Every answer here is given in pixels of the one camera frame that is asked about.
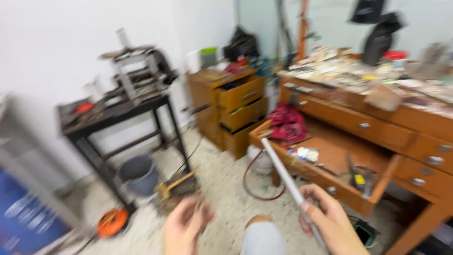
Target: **white wall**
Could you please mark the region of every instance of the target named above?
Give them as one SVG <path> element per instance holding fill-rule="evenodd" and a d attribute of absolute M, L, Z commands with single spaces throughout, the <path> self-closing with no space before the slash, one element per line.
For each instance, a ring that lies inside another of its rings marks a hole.
<path fill-rule="evenodd" d="M 277 10 L 275 0 L 239 0 L 240 24 L 256 33 L 265 55 L 275 54 Z M 287 22 L 296 44 L 299 43 L 297 15 L 302 0 L 285 0 Z M 313 30 L 322 35 L 322 41 L 333 47 L 353 47 L 361 52 L 364 38 L 373 25 L 347 22 L 357 0 L 309 0 L 308 16 Z M 448 0 L 387 0 L 384 12 L 399 10 L 406 27 L 396 32 L 393 49 L 405 49 L 411 58 L 428 43 L 453 38 L 453 1 Z"/>
<path fill-rule="evenodd" d="M 0 92 L 14 92 L 21 121 L 75 180 L 91 169 L 61 137 L 55 106 L 84 97 L 81 87 L 97 74 L 107 88 L 113 87 L 109 63 L 96 58 L 120 48 L 115 35 L 120 27 L 132 44 L 157 45 L 181 71 L 188 51 L 228 43 L 234 27 L 233 0 L 0 1 Z M 187 104 L 183 80 L 170 92 L 178 122 L 185 125 L 189 116 L 179 112 Z M 172 131 L 162 115 L 164 128 Z M 109 151 L 153 128 L 153 119 L 144 114 L 94 137 Z M 54 188 L 65 185 L 60 178 L 48 178 Z"/>

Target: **black metal stand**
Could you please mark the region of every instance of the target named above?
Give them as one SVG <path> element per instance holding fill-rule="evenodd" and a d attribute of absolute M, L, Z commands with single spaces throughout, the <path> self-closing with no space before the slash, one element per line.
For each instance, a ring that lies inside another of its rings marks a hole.
<path fill-rule="evenodd" d="M 170 114 L 174 127 L 174 132 L 176 134 L 176 139 L 173 141 L 170 141 L 163 133 L 161 121 L 157 112 L 157 109 L 164 105 L 166 105 L 168 108 L 168 112 Z M 95 146 L 95 144 L 89 140 L 89 136 L 94 132 L 98 132 L 109 126 L 115 125 L 149 111 L 153 112 L 156 123 L 156 130 L 140 139 L 130 142 L 107 154 L 102 154 L 102 152 Z M 160 95 L 155 98 L 151 98 L 149 100 L 143 101 L 137 106 L 134 106 L 131 103 L 125 103 L 124 105 L 116 106 L 116 108 L 110 110 L 107 109 L 98 118 L 96 118 L 96 121 L 89 121 L 85 124 L 73 128 L 62 126 L 62 132 L 71 141 L 71 143 L 80 152 L 80 154 L 93 167 L 99 177 L 109 187 L 112 193 L 121 201 L 124 207 L 127 208 L 130 214 L 134 213 L 137 210 L 137 207 L 133 201 L 128 202 L 118 191 L 116 184 L 113 181 L 115 177 L 115 170 L 107 163 L 107 160 L 109 158 L 147 139 L 150 139 L 156 135 L 160 135 L 159 140 L 161 147 L 168 148 L 169 144 L 173 144 L 184 158 L 186 167 L 183 171 L 185 173 L 190 173 L 191 171 L 181 134 L 179 133 L 178 125 L 176 123 L 168 95 Z"/>

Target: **light gray shorts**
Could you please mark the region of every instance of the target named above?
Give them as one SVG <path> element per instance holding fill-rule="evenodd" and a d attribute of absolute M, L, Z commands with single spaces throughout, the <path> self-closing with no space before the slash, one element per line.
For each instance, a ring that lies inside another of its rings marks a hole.
<path fill-rule="evenodd" d="M 244 234 L 241 255 L 286 255 L 282 235 L 272 222 L 250 225 Z"/>

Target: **orange extension cord reel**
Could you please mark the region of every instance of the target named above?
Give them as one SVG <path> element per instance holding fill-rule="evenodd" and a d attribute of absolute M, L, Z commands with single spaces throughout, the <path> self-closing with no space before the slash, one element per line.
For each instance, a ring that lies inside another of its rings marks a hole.
<path fill-rule="evenodd" d="M 129 224 L 129 212 L 125 208 L 106 212 L 97 224 L 97 237 L 109 238 L 126 230 Z"/>

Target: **hand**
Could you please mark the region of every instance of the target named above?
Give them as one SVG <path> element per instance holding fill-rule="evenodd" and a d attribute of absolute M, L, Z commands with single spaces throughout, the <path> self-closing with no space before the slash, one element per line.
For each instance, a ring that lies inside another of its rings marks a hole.
<path fill-rule="evenodd" d="M 196 210 L 199 197 L 183 199 L 164 223 L 164 255 L 197 254 L 198 236 L 214 219 L 214 209 L 204 201 Z"/>
<path fill-rule="evenodd" d="M 308 201 L 301 205 L 307 216 L 318 225 L 327 248 L 333 255 L 369 255 L 357 236 L 340 203 L 316 184 L 299 187 L 305 198 L 319 202 L 319 208 Z M 302 229 L 313 236 L 310 226 L 299 217 Z"/>

